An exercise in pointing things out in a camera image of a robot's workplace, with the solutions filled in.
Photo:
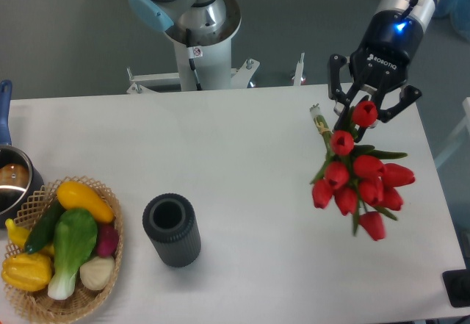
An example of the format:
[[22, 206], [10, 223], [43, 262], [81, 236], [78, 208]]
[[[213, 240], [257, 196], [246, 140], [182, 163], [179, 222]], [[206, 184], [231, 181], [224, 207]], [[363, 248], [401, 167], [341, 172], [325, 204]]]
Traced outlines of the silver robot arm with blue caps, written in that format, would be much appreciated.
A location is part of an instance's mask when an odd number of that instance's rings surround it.
[[[379, 108], [388, 122], [421, 95], [408, 85], [408, 68], [439, 0], [380, 0], [358, 48], [328, 62], [329, 97], [344, 121], [360, 91], [380, 106], [400, 90], [399, 102]], [[231, 39], [241, 23], [235, 0], [129, 0], [133, 13], [174, 43], [183, 90], [216, 90], [234, 85]]]

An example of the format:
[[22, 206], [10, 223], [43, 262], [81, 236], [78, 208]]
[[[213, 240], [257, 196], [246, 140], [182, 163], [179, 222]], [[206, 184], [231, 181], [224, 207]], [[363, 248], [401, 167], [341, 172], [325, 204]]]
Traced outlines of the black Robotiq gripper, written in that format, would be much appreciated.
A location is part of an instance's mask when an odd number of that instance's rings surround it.
[[[407, 85], [399, 89], [396, 101], [391, 102], [390, 92], [403, 86], [408, 80], [408, 69], [423, 38], [421, 24], [412, 18], [401, 18], [397, 11], [381, 11], [372, 17], [359, 47], [350, 55], [350, 73], [359, 79], [366, 71], [364, 84], [378, 89], [384, 79], [387, 93], [377, 103], [377, 119], [388, 123], [422, 97], [417, 87]], [[340, 82], [341, 69], [347, 58], [331, 54], [328, 60], [328, 98], [335, 102], [333, 111], [341, 115], [347, 103], [347, 93]]]

